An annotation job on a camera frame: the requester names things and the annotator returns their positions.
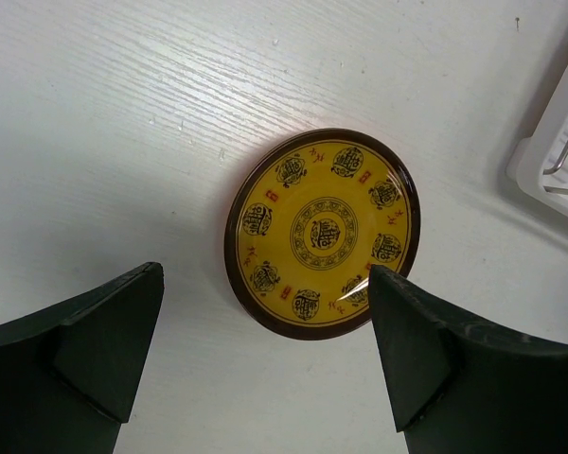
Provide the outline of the yellow patterned plate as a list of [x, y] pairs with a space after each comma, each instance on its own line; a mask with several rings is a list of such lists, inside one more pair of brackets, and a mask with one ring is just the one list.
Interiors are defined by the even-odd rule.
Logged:
[[359, 131], [306, 131], [268, 151], [234, 198], [227, 278], [270, 331], [339, 337], [369, 321], [373, 267], [409, 274], [420, 224], [416, 186], [395, 151]]

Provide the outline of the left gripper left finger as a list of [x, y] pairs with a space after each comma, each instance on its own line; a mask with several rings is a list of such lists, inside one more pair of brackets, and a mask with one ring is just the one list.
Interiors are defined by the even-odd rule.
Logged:
[[129, 422], [164, 295], [145, 263], [0, 325], [0, 453], [111, 453]]

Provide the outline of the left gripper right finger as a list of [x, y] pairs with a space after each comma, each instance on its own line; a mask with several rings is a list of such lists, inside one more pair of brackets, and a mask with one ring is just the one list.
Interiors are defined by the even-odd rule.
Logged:
[[369, 308], [412, 453], [568, 453], [568, 344], [502, 326], [372, 268]]

